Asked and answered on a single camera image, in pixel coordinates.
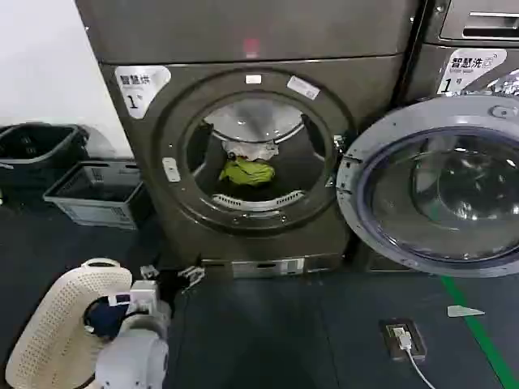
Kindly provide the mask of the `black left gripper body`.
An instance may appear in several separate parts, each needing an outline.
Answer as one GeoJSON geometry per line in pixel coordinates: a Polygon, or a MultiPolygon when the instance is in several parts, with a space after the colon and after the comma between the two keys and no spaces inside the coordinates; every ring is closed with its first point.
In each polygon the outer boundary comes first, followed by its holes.
{"type": "Polygon", "coordinates": [[[175,298],[188,287],[188,278],[180,275],[175,270],[165,269],[157,276],[157,286],[160,300],[169,307],[169,317],[173,318],[175,313],[175,298]]]}

